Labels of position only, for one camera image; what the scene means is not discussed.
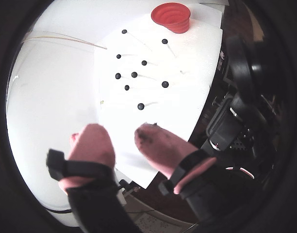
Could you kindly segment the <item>pink covered gripper finger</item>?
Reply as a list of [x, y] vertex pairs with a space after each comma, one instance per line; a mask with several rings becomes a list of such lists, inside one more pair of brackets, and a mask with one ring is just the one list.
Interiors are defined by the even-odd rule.
[[259, 184], [242, 175], [231, 158], [205, 143], [198, 149], [159, 127], [143, 124], [134, 133], [135, 144], [149, 164], [166, 176], [158, 188], [164, 196], [180, 195], [201, 222], [212, 222], [249, 202]]
[[99, 124], [88, 124], [70, 138], [71, 151], [50, 149], [46, 166], [67, 194], [71, 211], [85, 233], [138, 233], [117, 198], [115, 152], [110, 137]]

